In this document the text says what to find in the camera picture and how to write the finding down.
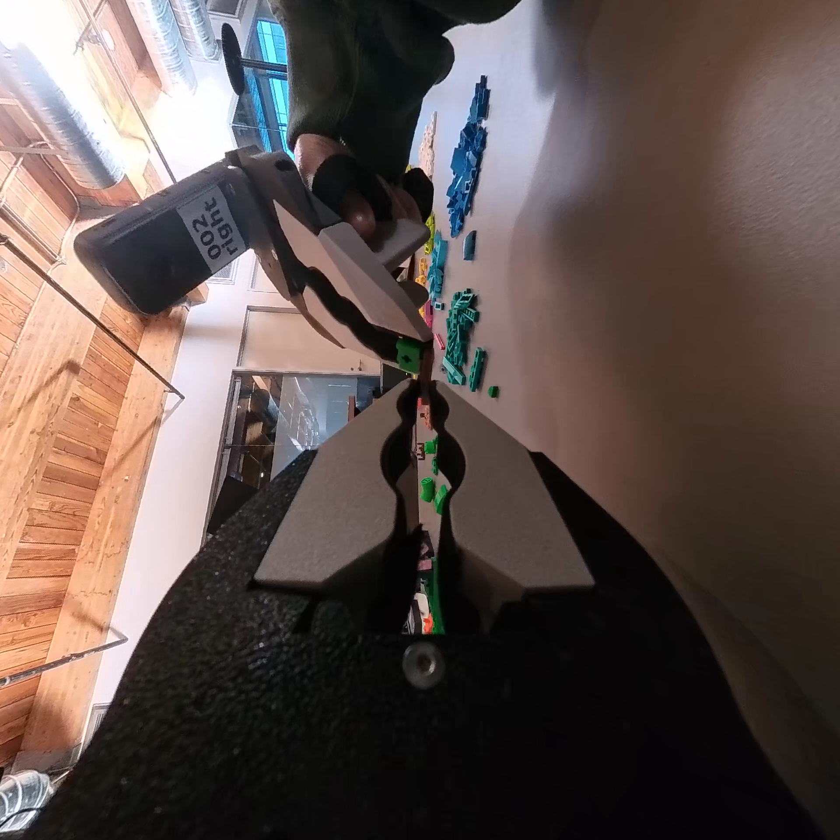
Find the pile of cyan lego pieces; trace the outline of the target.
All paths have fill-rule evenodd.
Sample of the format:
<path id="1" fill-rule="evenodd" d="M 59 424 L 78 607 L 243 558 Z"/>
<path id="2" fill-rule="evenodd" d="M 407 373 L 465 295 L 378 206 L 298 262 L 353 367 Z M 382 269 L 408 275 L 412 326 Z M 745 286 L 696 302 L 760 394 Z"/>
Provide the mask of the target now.
<path id="1" fill-rule="evenodd" d="M 441 235 L 440 231 L 436 230 L 427 268 L 427 289 L 432 301 L 441 297 L 445 281 L 447 255 L 448 241 Z"/>

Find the person's right hand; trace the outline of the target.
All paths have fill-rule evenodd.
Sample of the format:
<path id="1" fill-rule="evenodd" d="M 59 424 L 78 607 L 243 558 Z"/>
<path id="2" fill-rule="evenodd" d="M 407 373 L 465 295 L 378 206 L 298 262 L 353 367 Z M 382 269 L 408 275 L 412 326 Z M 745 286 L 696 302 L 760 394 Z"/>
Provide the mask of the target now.
<path id="1" fill-rule="evenodd" d="M 315 133 L 300 134 L 293 145 L 293 155 L 301 178 L 311 192 L 314 191 L 316 174 L 325 161 L 341 155 L 357 162 L 345 144 Z M 389 197 L 393 218 L 406 218 L 419 224 L 426 222 L 427 216 L 421 214 L 416 200 L 409 192 L 380 176 L 376 178 Z M 363 239 L 369 240 L 374 236 L 377 226 L 374 209 L 359 191 L 349 187 L 343 192 L 337 215 Z"/>

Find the pile of white lego pieces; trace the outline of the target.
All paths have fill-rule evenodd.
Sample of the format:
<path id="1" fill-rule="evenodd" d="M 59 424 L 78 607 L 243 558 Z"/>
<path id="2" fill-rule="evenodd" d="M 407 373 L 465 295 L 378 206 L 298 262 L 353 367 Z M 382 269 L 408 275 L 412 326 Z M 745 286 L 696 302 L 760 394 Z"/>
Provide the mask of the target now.
<path id="1" fill-rule="evenodd" d="M 434 177 L 434 142 L 437 128 L 437 111 L 433 111 L 423 129 L 418 145 L 417 167 L 431 180 Z"/>

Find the white door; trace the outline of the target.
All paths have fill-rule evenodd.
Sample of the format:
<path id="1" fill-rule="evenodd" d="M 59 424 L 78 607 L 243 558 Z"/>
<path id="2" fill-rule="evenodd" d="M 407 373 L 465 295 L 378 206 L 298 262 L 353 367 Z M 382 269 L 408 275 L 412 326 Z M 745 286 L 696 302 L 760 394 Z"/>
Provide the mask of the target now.
<path id="1" fill-rule="evenodd" d="M 382 364 L 340 348 L 292 309 L 248 307 L 237 368 L 319 375 L 382 374 Z"/>

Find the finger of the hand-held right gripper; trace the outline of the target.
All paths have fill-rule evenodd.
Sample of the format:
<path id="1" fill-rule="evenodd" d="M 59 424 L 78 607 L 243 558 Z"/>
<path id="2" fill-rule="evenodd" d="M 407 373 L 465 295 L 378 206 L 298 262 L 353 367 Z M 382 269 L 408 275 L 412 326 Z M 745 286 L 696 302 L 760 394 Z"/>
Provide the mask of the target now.
<path id="1" fill-rule="evenodd" d="M 377 360 L 396 357 L 396 335 L 368 323 L 361 311 L 324 275 L 309 275 L 301 289 L 289 285 L 289 300 L 324 337 L 346 350 Z"/>
<path id="2" fill-rule="evenodd" d="M 345 222 L 317 234 L 280 203 L 275 213 L 291 252 L 309 271 L 317 271 L 338 295 L 352 303 L 371 326 L 421 342 L 432 339 L 431 329 L 392 272 L 428 239 L 425 224 L 400 218 L 382 223 L 370 247 Z"/>

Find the brown lego piece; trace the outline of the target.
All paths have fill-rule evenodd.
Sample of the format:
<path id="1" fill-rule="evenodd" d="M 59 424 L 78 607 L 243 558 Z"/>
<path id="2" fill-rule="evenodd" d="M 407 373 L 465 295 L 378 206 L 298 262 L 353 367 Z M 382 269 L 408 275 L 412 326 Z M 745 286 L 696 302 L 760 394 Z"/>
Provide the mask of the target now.
<path id="1" fill-rule="evenodd" d="M 416 383 L 418 386 L 417 411 L 429 431 L 434 429 L 432 413 L 434 351 L 434 342 L 424 345 L 419 373 L 416 375 Z"/>

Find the silver air duct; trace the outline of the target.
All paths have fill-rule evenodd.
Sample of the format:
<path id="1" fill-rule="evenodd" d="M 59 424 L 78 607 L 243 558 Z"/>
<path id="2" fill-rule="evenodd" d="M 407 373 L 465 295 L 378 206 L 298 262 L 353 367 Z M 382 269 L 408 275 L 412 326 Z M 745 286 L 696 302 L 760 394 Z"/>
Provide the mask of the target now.
<path id="1" fill-rule="evenodd" d="M 76 184 L 106 190 L 121 183 L 127 168 L 115 130 L 84 98 L 70 95 L 29 47 L 2 45 L 2 78 Z"/>
<path id="2" fill-rule="evenodd" d="M 217 60 L 221 48 L 202 1 L 128 1 L 129 11 L 163 92 L 171 98 L 197 89 L 193 59 Z"/>
<path id="3" fill-rule="evenodd" d="M 47 773 L 25 770 L 4 776 L 1 782 L 2 827 L 11 826 L 12 821 L 19 816 L 35 816 L 53 792 Z"/>

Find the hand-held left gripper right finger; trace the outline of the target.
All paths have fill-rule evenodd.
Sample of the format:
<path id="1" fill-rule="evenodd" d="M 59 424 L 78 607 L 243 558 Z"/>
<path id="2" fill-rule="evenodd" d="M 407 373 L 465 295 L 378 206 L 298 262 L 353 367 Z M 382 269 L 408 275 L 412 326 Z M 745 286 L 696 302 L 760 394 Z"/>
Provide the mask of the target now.
<path id="1" fill-rule="evenodd" d="M 447 409 L 443 429 L 464 463 L 448 518 L 460 559 L 458 588 L 490 629 L 500 609 L 534 595 L 585 592 L 595 585 L 581 552 L 516 438 L 455 389 L 435 383 Z"/>

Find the person's right forearm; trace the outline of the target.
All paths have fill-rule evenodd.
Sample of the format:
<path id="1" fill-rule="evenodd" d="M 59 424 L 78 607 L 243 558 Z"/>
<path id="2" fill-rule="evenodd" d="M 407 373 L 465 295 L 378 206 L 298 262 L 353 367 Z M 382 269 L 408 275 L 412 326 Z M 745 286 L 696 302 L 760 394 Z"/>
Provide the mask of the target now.
<path id="1" fill-rule="evenodd" d="M 404 173 L 423 100 L 450 72 L 447 32 L 508 14 L 517 1 L 275 1 L 287 39 L 289 123 L 344 144 L 375 174 Z"/>

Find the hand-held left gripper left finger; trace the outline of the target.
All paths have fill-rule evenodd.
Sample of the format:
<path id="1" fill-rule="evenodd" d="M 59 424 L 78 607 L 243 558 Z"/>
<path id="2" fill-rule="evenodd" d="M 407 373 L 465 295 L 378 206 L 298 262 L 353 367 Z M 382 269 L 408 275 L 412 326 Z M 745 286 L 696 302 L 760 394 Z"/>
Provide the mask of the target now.
<path id="1" fill-rule="evenodd" d="M 405 380 L 318 448 L 255 583 L 341 602 L 358 624 L 404 623 L 421 535 L 418 394 Z"/>

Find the pile of blue lego pieces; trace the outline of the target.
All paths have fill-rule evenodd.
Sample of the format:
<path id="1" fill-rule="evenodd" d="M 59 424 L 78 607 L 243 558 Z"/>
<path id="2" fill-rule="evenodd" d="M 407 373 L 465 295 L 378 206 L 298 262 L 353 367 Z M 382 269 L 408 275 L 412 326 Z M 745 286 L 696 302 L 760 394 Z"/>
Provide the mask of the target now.
<path id="1" fill-rule="evenodd" d="M 449 166 L 452 178 L 446 192 L 446 207 L 451 238 L 460 235 L 473 207 L 482 157 L 487 147 L 489 105 L 488 78 L 481 75 Z"/>

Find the pile of teal lego pieces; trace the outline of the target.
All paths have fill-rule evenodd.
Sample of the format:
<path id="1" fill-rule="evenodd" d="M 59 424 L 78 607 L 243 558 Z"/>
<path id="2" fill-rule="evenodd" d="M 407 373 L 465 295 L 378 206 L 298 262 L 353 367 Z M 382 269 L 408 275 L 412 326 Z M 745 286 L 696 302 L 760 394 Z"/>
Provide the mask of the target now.
<path id="1" fill-rule="evenodd" d="M 440 363 L 440 370 L 450 385 L 469 388 L 469 369 L 474 352 L 479 347 L 472 345 L 472 333 L 479 320 L 477 293 L 469 287 L 455 292 L 446 318 L 446 350 L 443 351 L 444 356 Z"/>

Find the black floor lamp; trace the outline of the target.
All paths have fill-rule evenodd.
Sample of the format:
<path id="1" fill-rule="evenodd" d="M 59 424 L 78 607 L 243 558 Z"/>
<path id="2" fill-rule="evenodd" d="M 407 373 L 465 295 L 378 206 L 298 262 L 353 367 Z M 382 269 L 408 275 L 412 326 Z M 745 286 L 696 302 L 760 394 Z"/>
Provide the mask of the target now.
<path id="1" fill-rule="evenodd" d="M 281 79 L 288 79 L 288 67 L 285 64 L 242 56 L 238 37 L 230 24 L 221 28 L 221 44 L 224 64 L 230 86 L 237 96 L 242 96 L 246 87 L 245 70 L 262 70 Z"/>

